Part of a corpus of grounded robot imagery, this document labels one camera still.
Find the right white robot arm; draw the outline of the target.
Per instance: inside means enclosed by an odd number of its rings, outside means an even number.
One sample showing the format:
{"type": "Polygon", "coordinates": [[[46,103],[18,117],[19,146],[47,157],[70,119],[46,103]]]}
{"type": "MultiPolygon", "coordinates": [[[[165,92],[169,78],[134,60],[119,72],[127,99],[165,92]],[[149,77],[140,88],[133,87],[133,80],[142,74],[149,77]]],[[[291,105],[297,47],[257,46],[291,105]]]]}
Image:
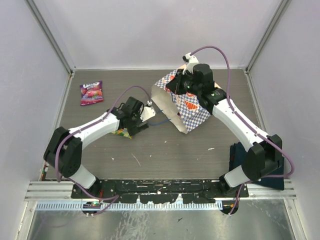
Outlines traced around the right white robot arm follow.
{"type": "Polygon", "coordinates": [[[223,196],[231,197],[239,185],[256,182],[283,166],[282,139],[270,136],[236,109],[227,93],[215,85],[208,64],[198,63],[192,71],[178,69],[166,88],[175,95],[195,95],[199,105],[222,121],[244,147],[243,163],[219,177],[223,196]]]}

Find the checkered paper bag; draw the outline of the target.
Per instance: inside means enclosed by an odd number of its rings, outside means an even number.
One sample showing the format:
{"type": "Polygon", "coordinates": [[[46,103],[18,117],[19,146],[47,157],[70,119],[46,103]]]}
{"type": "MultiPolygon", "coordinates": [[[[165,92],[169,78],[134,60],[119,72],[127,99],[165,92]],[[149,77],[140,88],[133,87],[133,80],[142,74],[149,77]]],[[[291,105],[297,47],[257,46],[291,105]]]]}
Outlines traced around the checkered paper bag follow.
{"type": "Polygon", "coordinates": [[[176,69],[158,80],[151,88],[151,99],[180,132],[187,134],[213,114],[214,106],[226,99],[226,93],[215,86],[213,71],[206,63],[195,65],[193,74],[186,74],[195,76],[197,95],[176,95],[168,90],[166,84],[176,74],[183,74],[183,69],[176,69]]]}

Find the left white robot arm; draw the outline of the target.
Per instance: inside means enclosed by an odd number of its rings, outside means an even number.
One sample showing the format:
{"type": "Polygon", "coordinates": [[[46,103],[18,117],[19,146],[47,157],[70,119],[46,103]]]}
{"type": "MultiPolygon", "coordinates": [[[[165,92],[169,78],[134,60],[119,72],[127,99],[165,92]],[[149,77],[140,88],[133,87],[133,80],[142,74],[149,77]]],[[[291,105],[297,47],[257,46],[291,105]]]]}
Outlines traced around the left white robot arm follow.
{"type": "Polygon", "coordinates": [[[82,165],[83,149],[99,138],[121,129],[126,129],[130,136],[134,136],[147,129],[149,126],[146,121],[154,116],[151,100],[143,103],[131,96],[119,107],[113,106],[81,126],[56,128],[43,159],[55,169],[58,177],[77,184],[88,198],[101,200],[101,181],[82,165]]]}

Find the green yellow candy packet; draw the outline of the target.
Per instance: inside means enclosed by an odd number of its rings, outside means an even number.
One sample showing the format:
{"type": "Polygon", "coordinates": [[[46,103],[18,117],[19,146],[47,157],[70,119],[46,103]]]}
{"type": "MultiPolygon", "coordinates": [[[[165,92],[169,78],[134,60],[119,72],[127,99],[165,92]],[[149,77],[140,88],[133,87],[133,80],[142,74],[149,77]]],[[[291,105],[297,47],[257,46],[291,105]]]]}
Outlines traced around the green yellow candy packet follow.
{"type": "Polygon", "coordinates": [[[114,134],[114,135],[119,135],[119,136],[122,136],[122,137],[125,137],[125,138],[132,139],[132,136],[129,134],[127,128],[121,128],[121,129],[118,129],[116,131],[112,131],[111,133],[114,134]]]}

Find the purple candy snack packet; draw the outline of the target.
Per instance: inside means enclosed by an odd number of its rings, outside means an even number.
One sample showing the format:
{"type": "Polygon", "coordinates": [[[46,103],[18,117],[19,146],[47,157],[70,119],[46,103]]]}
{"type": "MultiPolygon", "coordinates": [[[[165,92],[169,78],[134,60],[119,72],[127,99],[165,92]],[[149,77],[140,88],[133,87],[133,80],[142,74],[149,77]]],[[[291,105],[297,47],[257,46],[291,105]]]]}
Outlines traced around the purple candy snack packet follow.
{"type": "Polygon", "coordinates": [[[102,81],[80,85],[81,106],[92,105],[104,101],[102,81]]]}

